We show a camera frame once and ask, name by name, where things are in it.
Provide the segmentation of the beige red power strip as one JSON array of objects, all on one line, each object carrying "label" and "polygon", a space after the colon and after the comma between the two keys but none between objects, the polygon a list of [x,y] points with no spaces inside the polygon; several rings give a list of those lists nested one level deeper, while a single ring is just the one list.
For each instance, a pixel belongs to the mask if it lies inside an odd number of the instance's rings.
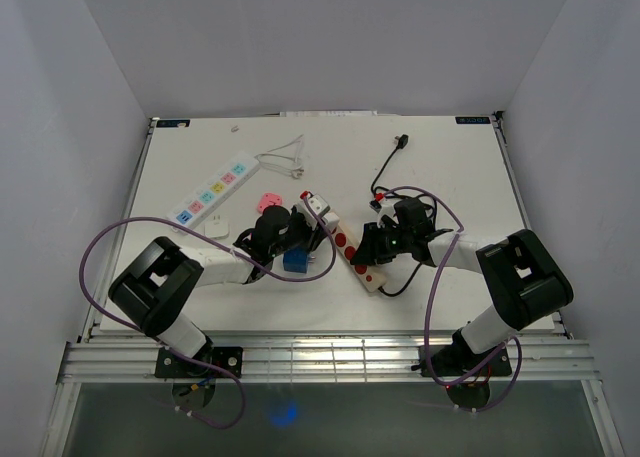
[{"label": "beige red power strip", "polygon": [[357,256],[360,240],[342,221],[332,231],[332,238],[338,252],[367,292],[377,292],[387,282],[385,273],[379,267]]}]

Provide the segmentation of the white usb charger plug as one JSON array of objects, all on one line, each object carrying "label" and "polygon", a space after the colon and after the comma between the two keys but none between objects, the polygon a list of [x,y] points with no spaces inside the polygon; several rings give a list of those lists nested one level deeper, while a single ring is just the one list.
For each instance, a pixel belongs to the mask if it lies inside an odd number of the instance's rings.
[{"label": "white usb charger plug", "polygon": [[329,233],[333,234],[339,225],[340,218],[335,212],[330,211],[322,217],[322,222]]}]

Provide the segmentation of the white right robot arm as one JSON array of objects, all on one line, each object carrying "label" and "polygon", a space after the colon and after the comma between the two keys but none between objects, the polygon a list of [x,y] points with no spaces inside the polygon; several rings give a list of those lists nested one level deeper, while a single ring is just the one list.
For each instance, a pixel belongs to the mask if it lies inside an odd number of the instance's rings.
[{"label": "white right robot arm", "polygon": [[529,229],[489,243],[438,229],[435,208],[417,197],[391,203],[377,194],[370,205],[377,220],[364,225],[361,243],[348,258],[352,265],[382,265],[409,254],[422,266],[466,270],[485,281],[491,305],[435,353],[435,369],[474,374],[499,344],[573,300],[568,279]]}]

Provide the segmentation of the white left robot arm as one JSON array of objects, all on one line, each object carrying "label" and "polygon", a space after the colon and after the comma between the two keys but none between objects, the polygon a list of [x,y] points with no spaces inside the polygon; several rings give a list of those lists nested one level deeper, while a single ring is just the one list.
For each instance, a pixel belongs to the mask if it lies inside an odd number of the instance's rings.
[{"label": "white left robot arm", "polygon": [[114,280],[108,296],[145,336],[177,351],[177,363],[188,375],[201,376],[211,367],[213,343],[183,312],[194,289],[254,283],[276,257],[295,249],[310,253],[325,236],[306,209],[270,206],[229,252],[181,247],[157,237]]}]

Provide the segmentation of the pink plug adapter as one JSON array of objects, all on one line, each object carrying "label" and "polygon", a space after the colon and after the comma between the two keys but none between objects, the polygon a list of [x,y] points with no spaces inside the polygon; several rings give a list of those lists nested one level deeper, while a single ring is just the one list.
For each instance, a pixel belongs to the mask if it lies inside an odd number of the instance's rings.
[{"label": "pink plug adapter", "polygon": [[256,210],[262,214],[268,207],[281,206],[283,199],[279,194],[265,192],[259,199]]}]

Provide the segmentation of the small white plug adapter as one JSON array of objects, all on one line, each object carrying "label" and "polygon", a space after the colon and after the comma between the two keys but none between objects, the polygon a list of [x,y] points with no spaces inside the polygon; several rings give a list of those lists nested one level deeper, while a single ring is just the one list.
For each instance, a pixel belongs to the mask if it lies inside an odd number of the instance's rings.
[{"label": "small white plug adapter", "polygon": [[219,214],[210,216],[204,223],[204,235],[207,238],[226,239],[230,234],[229,219]]}]

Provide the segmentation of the blue cube socket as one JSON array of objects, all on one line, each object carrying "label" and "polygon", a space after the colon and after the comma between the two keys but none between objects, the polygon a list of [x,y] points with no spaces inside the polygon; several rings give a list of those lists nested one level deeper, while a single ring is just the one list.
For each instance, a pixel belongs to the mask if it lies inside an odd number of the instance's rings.
[{"label": "blue cube socket", "polygon": [[282,266],[286,272],[306,274],[314,257],[302,248],[294,248],[284,253]]}]

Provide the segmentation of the white multicolour power strip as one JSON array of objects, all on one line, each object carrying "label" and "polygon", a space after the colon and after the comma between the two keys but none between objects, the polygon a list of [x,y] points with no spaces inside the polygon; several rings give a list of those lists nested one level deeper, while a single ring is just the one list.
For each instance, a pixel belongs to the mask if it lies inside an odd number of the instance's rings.
[{"label": "white multicolour power strip", "polygon": [[176,204],[165,218],[181,227],[195,230],[259,168],[260,163],[254,156],[244,151],[238,152]]}]

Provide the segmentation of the papers at back edge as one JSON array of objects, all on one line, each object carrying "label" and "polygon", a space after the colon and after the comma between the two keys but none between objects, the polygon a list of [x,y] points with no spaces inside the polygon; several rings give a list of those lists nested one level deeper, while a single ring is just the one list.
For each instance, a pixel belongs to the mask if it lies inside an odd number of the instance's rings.
[{"label": "papers at back edge", "polygon": [[277,114],[279,117],[284,118],[343,118],[343,117],[384,117],[394,116],[393,113],[380,113],[376,110],[302,110],[302,111],[281,111]]}]

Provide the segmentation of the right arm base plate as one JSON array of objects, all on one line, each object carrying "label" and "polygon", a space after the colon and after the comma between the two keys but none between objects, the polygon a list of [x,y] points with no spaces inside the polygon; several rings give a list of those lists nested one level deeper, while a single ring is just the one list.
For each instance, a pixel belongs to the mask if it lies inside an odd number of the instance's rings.
[{"label": "right arm base plate", "polygon": [[[442,379],[461,377],[465,373],[471,371],[477,366],[490,352],[487,351],[480,355],[472,354],[471,356],[461,356],[457,351],[451,350],[450,345],[447,346],[431,346],[429,348],[431,365],[436,375]],[[424,346],[418,348],[418,363],[411,366],[412,371],[419,371],[422,377],[430,377],[426,364],[427,352]],[[496,354],[484,367],[482,367],[476,375],[486,377],[508,377],[512,374],[512,366],[507,351],[502,349]]]}]

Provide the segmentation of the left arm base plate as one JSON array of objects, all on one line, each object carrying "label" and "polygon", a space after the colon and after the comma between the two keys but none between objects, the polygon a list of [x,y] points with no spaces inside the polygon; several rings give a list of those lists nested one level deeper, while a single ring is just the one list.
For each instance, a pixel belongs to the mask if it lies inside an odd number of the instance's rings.
[{"label": "left arm base plate", "polygon": [[228,378],[242,375],[244,349],[239,346],[207,348],[194,357],[179,357],[176,352],[161,347],[153,375],[160,379]]}]

